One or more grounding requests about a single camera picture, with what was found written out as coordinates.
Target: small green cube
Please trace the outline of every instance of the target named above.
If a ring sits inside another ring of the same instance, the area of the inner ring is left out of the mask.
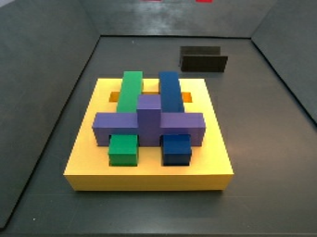
[[[109,158],[114,167],[138,166],[138,135],[111,135]]]

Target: small blue cube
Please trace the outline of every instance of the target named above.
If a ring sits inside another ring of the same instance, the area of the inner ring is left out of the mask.
[[[189,134],[162,135],[162,165],[189,166],[192,163],[192,136]]]

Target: green block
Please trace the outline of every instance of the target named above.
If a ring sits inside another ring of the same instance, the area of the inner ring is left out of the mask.
[[[142,71],[126,71],[117,112],[137,113],[139,94],[142,94]]]
[[[111,135],[109,158],[114,167],[138,166],[138,135]]]

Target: toy block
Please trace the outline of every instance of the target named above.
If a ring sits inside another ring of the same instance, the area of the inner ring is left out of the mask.
[[[117,106],[119,113],[135,113],[138,96],[142,94],[142,71],[126,71]]]
[[[162,165],[189,166],[192,163],[192,136],[189,134],[162,136]]]
[[[189,134],[192,146],[202,146],[206,123],[202,113],[162,113],[162,134]]]
[[[114,167],[138,166],[138,135],[111,135],[109,160]]]
[[[138,123],[141,146],[160,146],[161,113],[160,94],[139,95]]]
[[[162,71],[158,76],[162,112],[185,112],[178,73],[176,71]]]
[[[98,146],[109,146],[113,134],[138,134],[137,113],[97,113],[93,123]]]
[[[202,146],[192,148],[192,164],[162,166],[161,147],[139,147],[137,167],[114,167],[109,164],[109,147],[95,145],[93,122],[97,112],[115,112],[109,97],[111,92],[121,91],[122,79],[99,79],[65,169],[65,177],[77,191],[197,191],[226,188],[234,173],[208,85],[204,79],[180,79],[180,83],[184,92],[192,93],[192,103],[185,103],[186,111],[202,112],[206,122]],[[158,92],[160,79],[145,79],[143,90]]]

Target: blue block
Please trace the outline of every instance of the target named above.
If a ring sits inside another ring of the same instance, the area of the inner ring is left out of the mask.
[[[178,73],[176,71],[162,71],[158,77],[162,112],[184,113],[185,108]]]
[[[192,163],[192,136],[162,135],[162,165],[189,166]]]

